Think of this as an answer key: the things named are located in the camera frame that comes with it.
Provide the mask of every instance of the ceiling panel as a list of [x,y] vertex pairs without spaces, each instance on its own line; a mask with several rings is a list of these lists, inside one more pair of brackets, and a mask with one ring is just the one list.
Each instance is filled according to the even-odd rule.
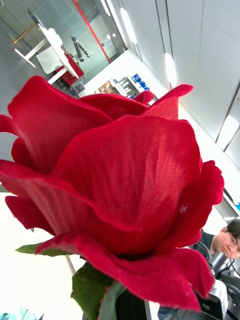
[[123,0],[122,3],[119,1],[119,4],[123,4],[130,17],[142,60],[163,84],[169,87],[155,0],[147,2],[145,0]]
[[240,168],[240,132],[232,140],[231,144],[226,150],[229,158]]
[[[238,90],[229,116],[233,117],[240,124],[240,90]],[[240,168],[240,132],[237,133],[226,149],[226,154]]]
[[183,104],[216,139],[240,79],[235,1],[168,0],[179,81],[195,86]]

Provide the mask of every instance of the wall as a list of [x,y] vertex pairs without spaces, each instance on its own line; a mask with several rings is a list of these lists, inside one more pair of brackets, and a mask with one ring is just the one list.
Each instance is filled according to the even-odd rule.
[[[152,71],[136,56],[132,50],[126,51],[113,63],[102,70],[97,76],[85,85],[85,91],[79,95],[89,95],[105,83],[110,77],[125,75],[128,77],[138,73],[150,87],[151,91],[158,97],[162,97],[168,92],[163,83],[154,75]],[[192,125],[196,140],[198,142],[201,156],[204,162],[214,160],[216,165],[222,170],[225,180],[225,187],[232,196],[235,203],[240,202],[240,170],[230,160],[230,158],[217,146],[212,138],[204,131],[200,124],[190,115],[190,113],[179,103],[179,118],[186,119]]]
[[13,217],[0,193],[0,312],[14,313],[20,307],[36,313],[44,320],[82,319],[82,311],[74,300],[72,273],[65,257],[23,254],[15,249],[35,244],[52,236],[41,229],[26,230]]

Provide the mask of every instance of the man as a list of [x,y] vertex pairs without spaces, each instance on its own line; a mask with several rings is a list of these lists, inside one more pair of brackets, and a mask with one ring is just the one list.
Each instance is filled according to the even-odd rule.
[[[240,219],[234,219],[227,227],[221,229],[218,235],[212,235],[201,230],[202,242],[213,255],[217,252],[224,253],[228,259],[240,258]],[[198,246],[196,249],[205,255],[204,251]],[[173,313],[172,308],[161,307],[158,310],[157,316],[159,320],[165,320]]]

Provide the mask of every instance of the red rose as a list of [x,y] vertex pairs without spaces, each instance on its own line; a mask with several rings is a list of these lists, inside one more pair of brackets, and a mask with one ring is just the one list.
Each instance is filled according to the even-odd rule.
[[199,310],[192,287],[205,297],[213,278],[182,247],[200,238],[224,183],[178,120],[178,97],[191,89],[180,85],[147,108],[150,92],[76,100],[40,77],[27,82],[11,117],[0,116],[0,130],[18,136],[0,180],[17,195],[6,197],[15,217],[54,235],[37,253],[81,254],[140,298]]

